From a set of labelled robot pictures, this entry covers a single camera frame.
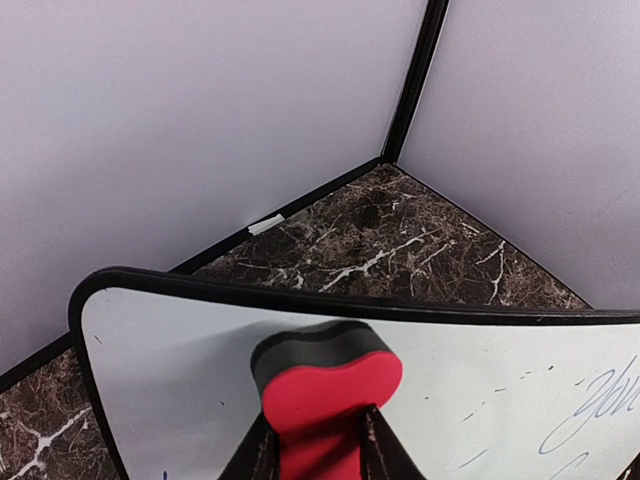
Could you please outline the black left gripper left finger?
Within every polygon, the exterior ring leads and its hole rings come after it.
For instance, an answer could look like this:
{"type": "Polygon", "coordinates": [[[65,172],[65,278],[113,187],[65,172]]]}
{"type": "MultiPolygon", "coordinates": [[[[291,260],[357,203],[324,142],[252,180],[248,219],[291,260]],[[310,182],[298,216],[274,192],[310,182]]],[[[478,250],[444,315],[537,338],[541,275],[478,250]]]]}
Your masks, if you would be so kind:
{"type": "Polygon", "coordinates": [[[280,478],[278,436],[265,417],[257,417],[219,480],[278,480],[280,478]]]}

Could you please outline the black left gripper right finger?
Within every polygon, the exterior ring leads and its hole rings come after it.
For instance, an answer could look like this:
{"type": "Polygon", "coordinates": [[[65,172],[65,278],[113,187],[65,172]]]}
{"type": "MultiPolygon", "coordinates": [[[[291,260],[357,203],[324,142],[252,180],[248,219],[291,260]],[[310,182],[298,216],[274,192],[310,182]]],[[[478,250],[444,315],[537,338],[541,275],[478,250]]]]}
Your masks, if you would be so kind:
{"type": "Polygon", "coordinates": [[[360,477],[365,480],[424,480],[376,406],[368,406],[360,426],[360,477]]]}

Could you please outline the red bone-shaped eraser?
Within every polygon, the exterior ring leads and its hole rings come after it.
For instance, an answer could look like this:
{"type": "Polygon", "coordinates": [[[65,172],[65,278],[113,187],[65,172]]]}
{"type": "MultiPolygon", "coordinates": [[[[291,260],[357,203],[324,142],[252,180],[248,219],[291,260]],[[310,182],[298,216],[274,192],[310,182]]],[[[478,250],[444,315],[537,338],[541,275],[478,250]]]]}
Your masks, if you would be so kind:
{"type": "Polygon", "coordinates": [[[257,344],[251,373],[278,436],[283,479],[361,478],[364,412],[386,404],[403,364],[363,321],[281,331],[257,344]]]}

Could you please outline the white whiteboard black frame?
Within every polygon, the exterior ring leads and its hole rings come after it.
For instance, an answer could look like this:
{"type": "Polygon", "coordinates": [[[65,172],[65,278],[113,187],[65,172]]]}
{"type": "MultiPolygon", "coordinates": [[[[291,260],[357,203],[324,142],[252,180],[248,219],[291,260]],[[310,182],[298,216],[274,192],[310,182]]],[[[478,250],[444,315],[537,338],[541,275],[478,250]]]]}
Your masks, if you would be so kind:
{"type": "Polygon", "coordinates": [[[425,479],[638,476],[635,311],[420,305],[119,267],[83,280],[68,307],[123,479],[218,479],[265,417],[254,348],[332,320],[367,323],[402,361],[377,408],[425,479]]]}

